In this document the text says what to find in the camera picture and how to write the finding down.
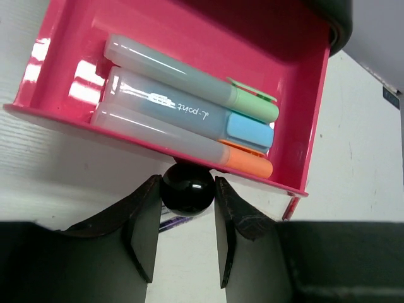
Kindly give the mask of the blue highlighter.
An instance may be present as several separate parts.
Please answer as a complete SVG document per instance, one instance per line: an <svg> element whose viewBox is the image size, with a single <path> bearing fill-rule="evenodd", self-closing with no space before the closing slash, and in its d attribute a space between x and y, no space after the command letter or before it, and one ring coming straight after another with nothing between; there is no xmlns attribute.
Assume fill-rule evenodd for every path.
<svg viewBox="0 0 404 303"><path fill-rule="evenodd" d="M117 66L110 70L103 101L258 153L273 144L269 125Z"/></svg>

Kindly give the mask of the orange highlighter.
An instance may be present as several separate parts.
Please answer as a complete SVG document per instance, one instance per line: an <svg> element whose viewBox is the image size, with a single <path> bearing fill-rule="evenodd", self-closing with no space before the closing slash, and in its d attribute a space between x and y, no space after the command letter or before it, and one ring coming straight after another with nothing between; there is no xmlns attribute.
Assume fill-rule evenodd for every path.
<svg viewBox="0 0 404 303"><path fill-rule="evenodd" d="M92 115L91 125L256 177L267 179L273 172L271 162L265 158L120 105L99 103Z"/></svg>

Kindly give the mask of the pink top drawer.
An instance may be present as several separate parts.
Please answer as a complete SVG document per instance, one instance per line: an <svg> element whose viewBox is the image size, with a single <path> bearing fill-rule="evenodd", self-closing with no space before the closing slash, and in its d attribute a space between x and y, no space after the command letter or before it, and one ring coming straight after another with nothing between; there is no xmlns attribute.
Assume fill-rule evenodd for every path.
<svg viewBox="0 0 404 303"><path fill-rule="evenodd" d="M306 196L330 26L303 1L51 1L13 103L30 122L96 133L90 115L120 33L217 78L274 96L280 110L262 183Z"/></svg>

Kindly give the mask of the green highlighter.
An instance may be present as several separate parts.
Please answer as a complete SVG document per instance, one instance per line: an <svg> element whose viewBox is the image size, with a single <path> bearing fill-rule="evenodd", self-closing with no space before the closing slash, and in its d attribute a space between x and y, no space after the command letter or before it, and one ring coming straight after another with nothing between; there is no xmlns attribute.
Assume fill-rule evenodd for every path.
<svg viewBox="0 0 404 303"><path fill-rule="evenodd" d="M104 56L117 66L265 123L277 120L276 98L229 78L220 80L123 35L112 34Z"/></svg>

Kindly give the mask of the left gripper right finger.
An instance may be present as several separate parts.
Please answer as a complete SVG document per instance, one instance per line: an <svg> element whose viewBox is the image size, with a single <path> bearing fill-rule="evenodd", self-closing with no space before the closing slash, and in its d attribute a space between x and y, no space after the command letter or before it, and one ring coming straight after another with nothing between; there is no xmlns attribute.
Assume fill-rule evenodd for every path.
<svg viewBox="0 0 404 303"><path fill-rule="evenodd" d="M220 287L279 289L281 246L276 222L215 178L215 225Z"/></svg>

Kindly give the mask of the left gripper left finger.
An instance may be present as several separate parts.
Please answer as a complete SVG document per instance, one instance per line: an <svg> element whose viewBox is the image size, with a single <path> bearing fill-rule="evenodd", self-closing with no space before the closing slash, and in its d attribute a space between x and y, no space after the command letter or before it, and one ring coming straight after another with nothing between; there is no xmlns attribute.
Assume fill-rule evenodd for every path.
<svg viewBox="0 0 404 303"><path fill-rule="evenodd" d="M153 281L162 200L161 175L152 175L133 193L61 233L82 239L120 231L121 241L140 277Z"/></svg>

